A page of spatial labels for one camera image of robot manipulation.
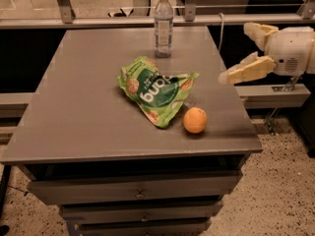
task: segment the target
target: crumpled plastic bag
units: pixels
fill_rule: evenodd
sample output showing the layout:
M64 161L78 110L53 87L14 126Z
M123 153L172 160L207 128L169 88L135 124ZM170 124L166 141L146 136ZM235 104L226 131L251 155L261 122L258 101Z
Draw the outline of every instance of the crumpled plastic bag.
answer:
M148 57L140 56L121 68L117 77L126 95L136 101L148 119L166 128L187 98L198 73L163 76Z

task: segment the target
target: clear bottle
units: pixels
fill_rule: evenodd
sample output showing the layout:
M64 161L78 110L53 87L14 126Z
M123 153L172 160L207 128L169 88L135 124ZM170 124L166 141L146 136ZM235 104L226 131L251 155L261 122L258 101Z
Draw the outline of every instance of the clear bottle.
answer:
M156 57L170 56L173 32L173 9L168 0L158 0L155 9Z

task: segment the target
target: drawer handle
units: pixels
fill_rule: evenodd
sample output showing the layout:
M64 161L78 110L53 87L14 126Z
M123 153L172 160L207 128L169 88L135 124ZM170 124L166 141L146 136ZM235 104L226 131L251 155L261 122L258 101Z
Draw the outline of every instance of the drawer handle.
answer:
M138 199L138 200L141 200L145 197L145 195L143 194L142 190L139 189L138 190L138 193L135 195L135 197Z
M149 220L148 220L148 218L147 218L147 215L144 213L143 216L142 216L142 218L141 218L141 222L146 223L146 222L148 222L148 221L149 221Z

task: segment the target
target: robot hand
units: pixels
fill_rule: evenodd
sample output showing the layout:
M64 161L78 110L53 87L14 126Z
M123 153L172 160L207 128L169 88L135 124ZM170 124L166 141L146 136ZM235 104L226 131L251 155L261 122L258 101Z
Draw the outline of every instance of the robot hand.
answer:
M315 74L314 30L310 27L278 30L273 26L246 23L244 33L255 41L265 56L250 54L239 64L222 72L221 84L237 84L262 79L273 72L299 77Z

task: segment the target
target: orange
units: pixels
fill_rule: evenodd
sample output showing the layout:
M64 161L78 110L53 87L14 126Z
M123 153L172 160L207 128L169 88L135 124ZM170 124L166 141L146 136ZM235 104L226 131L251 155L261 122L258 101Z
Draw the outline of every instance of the orange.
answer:
M183 124L188 132L198 134L206 128L207 114L199 107L192 107L185 113Z

